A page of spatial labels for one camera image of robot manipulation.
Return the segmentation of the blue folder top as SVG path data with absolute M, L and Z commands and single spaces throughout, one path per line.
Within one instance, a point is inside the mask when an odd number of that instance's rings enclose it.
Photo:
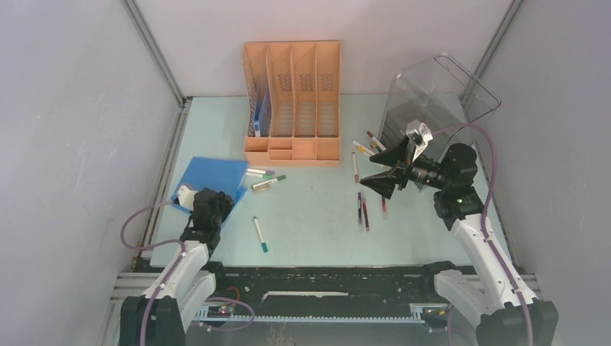
M 271 123 L 271 97 L 268 86 L 257 90 L 257 98 L 253 113 L 254 137 L 268 137 Z

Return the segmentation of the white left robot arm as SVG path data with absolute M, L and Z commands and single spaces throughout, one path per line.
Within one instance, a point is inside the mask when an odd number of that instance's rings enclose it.
M 219 300 L 227 293 L 228 281 L 203 267 L 220 243 L 233 198 L 182 185 L 172 203 L 189 209 L 187 226 L 175 240 L 178 249 L 171 263 L 142 293 L 123 301 L 119 345 L 185 345 L 189 325 L 204 300 Z

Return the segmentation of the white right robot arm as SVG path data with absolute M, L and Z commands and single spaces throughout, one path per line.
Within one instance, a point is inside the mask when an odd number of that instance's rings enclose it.
M 388 170 L 360 180 L 387 199 L 408 182 L 436 189 L 436 214 L 466 251 L 482 287 L 474 287 L 450 263 L 439 262 L 419 281 L 420 294 L 428 301 L 449 301 L 471 323 L 479 345 L 552 345 L 558 310 L 553 302 L 537 297 L 499 246 L 488 208 L 473 186 L 476 151 L 454 143 L 435 162 L 416 155 L 423 145 L 423 140 L 406 136 L 398 145 L 373 154 L 369 160 Z

